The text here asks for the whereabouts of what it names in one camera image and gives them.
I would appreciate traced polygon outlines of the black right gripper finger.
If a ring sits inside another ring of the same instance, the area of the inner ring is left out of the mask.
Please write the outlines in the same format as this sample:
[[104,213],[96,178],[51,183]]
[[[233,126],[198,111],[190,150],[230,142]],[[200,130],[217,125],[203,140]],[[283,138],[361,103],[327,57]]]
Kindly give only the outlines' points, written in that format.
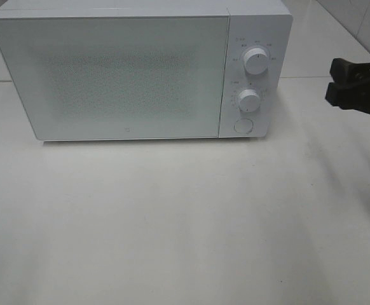
[[337,83],[329,83],[325,99],[333,106],[342,110],[356,110],[358,108],[358,89],[347,88]]
[[370,62],[353,63],[343,58],[332,60],[330,75],[339,85],[347,85],[360,81],[370,71]]

